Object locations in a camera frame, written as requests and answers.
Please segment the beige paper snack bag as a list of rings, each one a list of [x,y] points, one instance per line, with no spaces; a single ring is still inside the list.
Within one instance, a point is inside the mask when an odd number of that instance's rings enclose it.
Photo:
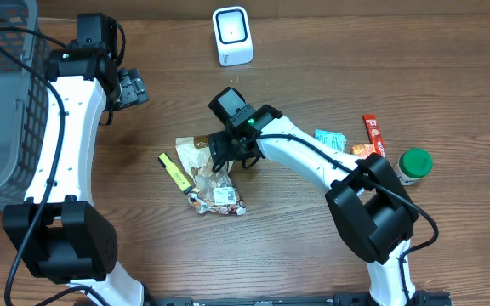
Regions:
[[[236,204],[236,190],[229,177],[233,161],[214,172],[207,136],[177,138],[175,149],[185,172],[194,183],[188,195],[191,205],[218,207]]]

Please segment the silver snack wrapper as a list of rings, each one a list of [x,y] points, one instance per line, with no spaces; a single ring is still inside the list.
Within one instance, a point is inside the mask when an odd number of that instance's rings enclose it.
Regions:
[[[241,197],[236,192],[233,192],[231,199],[235,200],[235,202],[224,205],[216,205],[212,201],[203,200],[197,193],[191,192],[188,195],[188,202],[199,214],[218,213],[222,215],[235,216],[245,215],[247,212],[247,208]]]

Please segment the yellow highlighter marker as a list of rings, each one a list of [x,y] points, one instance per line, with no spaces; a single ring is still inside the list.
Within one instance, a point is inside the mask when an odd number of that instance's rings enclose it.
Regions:
[[[180,191],[188,195],[192,190],[192,186],[171,158],[166,153],[162,153],[158,157],[158,161],[162,164],[170,178],[177,184]]]

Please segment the teal tissue packet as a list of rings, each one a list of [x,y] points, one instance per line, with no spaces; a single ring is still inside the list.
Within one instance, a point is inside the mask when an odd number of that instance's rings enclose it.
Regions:
[[[347,138],[342,133],[316,129],[314,132],[314,137],[316,140],[332,149],[340,152],[345,151]]]

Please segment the orange small box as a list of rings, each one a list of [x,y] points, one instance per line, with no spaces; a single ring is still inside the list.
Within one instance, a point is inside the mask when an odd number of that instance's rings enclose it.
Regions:
[[[373,153],[376,153],[375,144],[357,144],[350,149],[350,153],[361,159],[366,159]]]

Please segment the red snack bar wrapper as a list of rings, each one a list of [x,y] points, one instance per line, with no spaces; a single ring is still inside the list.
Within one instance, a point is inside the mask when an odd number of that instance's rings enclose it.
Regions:
[[[374,114],[366,114],[362,117],[370,143],[374,145],[376,152],[386,157],[385,142],[379,129],[377,117]]]

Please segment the green lid jar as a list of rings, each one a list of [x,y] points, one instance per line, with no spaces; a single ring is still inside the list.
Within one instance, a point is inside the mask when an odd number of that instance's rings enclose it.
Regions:
[[[402,185],[412,185],[426,177],[432,168],[430,153],[422,148],[412,148],[400,156],[395,172]]]

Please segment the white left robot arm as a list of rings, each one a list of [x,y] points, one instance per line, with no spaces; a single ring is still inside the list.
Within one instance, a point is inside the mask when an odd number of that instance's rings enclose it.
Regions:
[[[112,17],[78,15],[76,38],[59,43],[37,76],[48,115],[36,172],[23,202],[3,210],[14,264],[95,305],[151,304],[147,287],[118,262],[117,232],[94,208],[91,189],[99,125],[148,100],[140,73],[122,66],[125,46]]]

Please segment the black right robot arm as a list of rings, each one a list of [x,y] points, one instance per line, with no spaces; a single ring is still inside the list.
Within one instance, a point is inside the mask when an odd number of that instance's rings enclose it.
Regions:
[[[362,159],[332,149],[278,109],[255,109],[234,88],[225,88],[208,107],[224,126],[208,137],[215,172],[228,162],[249,168],[260,159],[292,169],[325,195],[340,238],[366,263],[370,303],[414,304],[407,252],[419,214],[384,157]]]

